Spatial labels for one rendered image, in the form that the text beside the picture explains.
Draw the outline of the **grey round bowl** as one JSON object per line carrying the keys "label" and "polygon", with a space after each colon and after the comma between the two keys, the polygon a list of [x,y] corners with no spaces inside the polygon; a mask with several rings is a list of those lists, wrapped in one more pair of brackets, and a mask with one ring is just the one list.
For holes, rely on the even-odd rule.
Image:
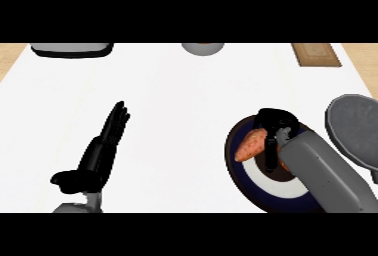
{"label": "grey round bowl", "polygon": [[184,43],[184,49],[197,56],[212,56],[222,49],[224,43]]}

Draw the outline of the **grey pan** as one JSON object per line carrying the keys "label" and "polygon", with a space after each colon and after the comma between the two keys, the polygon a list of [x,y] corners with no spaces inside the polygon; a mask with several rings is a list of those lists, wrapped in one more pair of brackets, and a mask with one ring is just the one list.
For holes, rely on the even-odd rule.
{"label": "grey pan", "polygon": [[342,154],[371,171],[378,184],[378,101],[359,94],[337,97],[326,111],[326,128]]}

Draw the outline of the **brown wooden board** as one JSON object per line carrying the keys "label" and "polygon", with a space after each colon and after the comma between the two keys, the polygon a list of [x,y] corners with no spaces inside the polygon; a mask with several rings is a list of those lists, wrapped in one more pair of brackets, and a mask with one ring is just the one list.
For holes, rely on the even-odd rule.
{"label": "brown wooden board", "polygon": [[302,67],[342,67],[330,43],[293,43],[292,46]]}

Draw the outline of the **dark blue white plate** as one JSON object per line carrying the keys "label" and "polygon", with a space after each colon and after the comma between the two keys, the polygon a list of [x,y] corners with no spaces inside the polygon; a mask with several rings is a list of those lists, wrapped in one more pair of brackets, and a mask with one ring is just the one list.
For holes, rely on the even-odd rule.
{"label": "dark blue white plate", "polygon": [[324,213],[300,179],[283,166],[266,172],[266,156],[261,153],[246,162],[235,161],[243,139],[255,126],[256,116],[234,126],[225,145],[225,159],[234,183],[250,202],[268,213]]}

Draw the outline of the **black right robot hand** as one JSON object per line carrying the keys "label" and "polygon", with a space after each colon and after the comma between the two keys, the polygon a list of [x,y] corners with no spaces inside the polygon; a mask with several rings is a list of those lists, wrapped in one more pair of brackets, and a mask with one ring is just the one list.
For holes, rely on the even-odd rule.
{"label": "black right robot hand", "polygon": [[300,129],[299,119],[294,114],[286,110],[262,108],[255,118],[253,128],[263,128],[268,132],[265,139],[266,171],[272,173],[278,167],[277,133],[281,129],[289,128],[289,138],[293,139]]}

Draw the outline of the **orange sweet potato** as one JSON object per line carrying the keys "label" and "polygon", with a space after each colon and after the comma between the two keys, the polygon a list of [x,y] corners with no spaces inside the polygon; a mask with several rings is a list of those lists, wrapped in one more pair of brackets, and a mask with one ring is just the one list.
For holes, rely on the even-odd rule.
{"label": "orange sweet potato", "polygon": [[266,136],[268,132],[263,128],[249,132],[235,153],[237,162],[250,160],[265,151]]}

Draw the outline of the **grey black appliance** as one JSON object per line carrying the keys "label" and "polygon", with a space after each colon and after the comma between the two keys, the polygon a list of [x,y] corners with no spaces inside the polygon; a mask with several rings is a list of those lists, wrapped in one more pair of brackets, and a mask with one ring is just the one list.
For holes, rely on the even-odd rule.
{"label": "grey black appliance", "polygon": [[80,59],[105,57],[113,43],[33,43],[32,50],[41,57]]}

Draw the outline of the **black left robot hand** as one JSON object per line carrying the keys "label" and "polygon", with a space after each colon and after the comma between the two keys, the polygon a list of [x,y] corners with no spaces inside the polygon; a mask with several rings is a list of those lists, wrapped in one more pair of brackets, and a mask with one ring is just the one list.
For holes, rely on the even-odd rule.
{"label": "black left robot hand", "polygon": [[52,176],[51,183],[66,194],[100,193],[110,179],[126,123],[131,113],[120,101],[108,115],[101,134],[92,139],[85,151],[79,168]]}

